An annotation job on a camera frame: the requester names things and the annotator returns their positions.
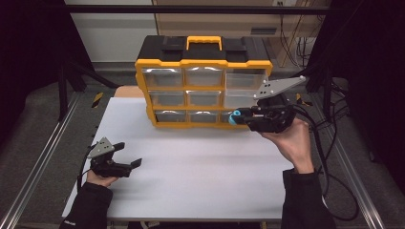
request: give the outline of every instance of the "person's left hand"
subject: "person's left hand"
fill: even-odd
[[[86,181],[93,184],[98,184],[104,187],[109,187],[113,182],[117,181],[118,177],[102,177],[98,176],[93,172],[93,170],[89,170],[87,173]]]

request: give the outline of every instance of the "person's right hand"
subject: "person's right hand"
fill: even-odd
[[[116,180],[118,180],[118,177],[102,177],[95,174],[93,170],[89,170],[86,179],[89,183],[98,184],[107,188]]]
[[[280,150],[281,154],[289,160],[299,174],[314,172],[310,156],[309,124],[295,118],[292,124],[279,134],[259,133],[262,137],[271,140]]]

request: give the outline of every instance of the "white table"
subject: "white table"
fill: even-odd
[[[270,141],[246,130],[158,129],[144,98],[111,98],[95,136],[125,142],[113,160],[143,158],[115,182],[113,220],[265,221],[280,219],[282,171],[292,168]],[[85,170],[90,166],[87,161]],[[72,207],[72,190],[62,217]]]

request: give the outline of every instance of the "black sleeve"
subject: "black sleeve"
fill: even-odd
[[[71,212],[60,223],[59,229],[105,229],[107,210],[113,192],[93,183],[85,183],[75,197]]]
[[[283,206],[282,229],[333,229],[335,222],[322,200],[318,176],[283,172],[286,199]]]

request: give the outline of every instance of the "wall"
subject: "wall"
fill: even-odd
[[[150,0],[65,0],[67,5],[152,5]],[[132,62],[146,35],[156,35],[152,13],[72,13],[92,62]]]

